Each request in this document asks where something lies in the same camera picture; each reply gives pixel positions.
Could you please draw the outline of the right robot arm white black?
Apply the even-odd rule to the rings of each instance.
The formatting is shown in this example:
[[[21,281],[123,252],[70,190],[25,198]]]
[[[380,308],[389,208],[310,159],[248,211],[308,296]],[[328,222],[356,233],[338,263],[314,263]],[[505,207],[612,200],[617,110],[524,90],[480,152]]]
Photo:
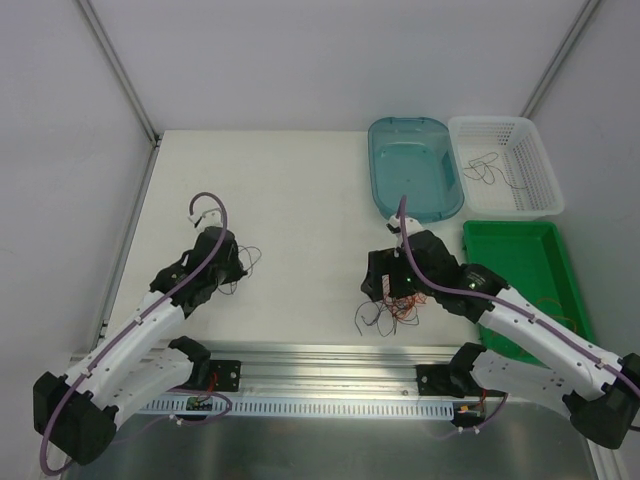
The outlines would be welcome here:
[[[370,301],[433,298],[448,313],[492,330],[537,359],[528,364],[487,346],[465,343],[425,380],[440,395],[481,390],[514,395],[552,410],[591,442],[619,448],[639,412],[639,357],[621,357],[580,337],[534,306],[504,278],[457,261],[421,224],[387,222],[395,246],[373,250],[361,284]]]

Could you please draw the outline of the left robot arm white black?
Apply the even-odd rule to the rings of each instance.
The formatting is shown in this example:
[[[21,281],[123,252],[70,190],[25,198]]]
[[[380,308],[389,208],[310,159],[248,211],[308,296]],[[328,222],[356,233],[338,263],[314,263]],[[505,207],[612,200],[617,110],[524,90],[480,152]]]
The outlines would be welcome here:
[[[166,391],[215,395],[231,370],[216,366],[208,349],[187,336],[171,340],[146,365],[139,362],[219,287],[246,274],[235,235],[204,227],[193,248],[156,275],[129,320],[65,373],[43,373],[32,390],[42,472],[56,476],[67,469],[48,464],[49,446],[70,463],[93,462],[131,416]]]

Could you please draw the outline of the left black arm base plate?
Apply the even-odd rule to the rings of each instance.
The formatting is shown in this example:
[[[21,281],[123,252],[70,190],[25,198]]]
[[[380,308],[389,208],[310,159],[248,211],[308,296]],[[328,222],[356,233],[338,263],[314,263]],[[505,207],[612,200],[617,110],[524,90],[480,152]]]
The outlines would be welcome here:
[[[241,369],[239,360],[205,360],[194,367],[186,385],[196,391],[237,392]]]

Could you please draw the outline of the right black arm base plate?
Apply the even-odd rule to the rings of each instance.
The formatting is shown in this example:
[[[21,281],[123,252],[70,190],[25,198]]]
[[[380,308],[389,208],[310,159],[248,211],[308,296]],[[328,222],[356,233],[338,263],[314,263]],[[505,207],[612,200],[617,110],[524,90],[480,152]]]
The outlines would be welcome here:
[[[504,392],[482,388],[471,376],[472,366],[452,364],[419,364],[414,367],[420,396],[453,398],[502,397]]]

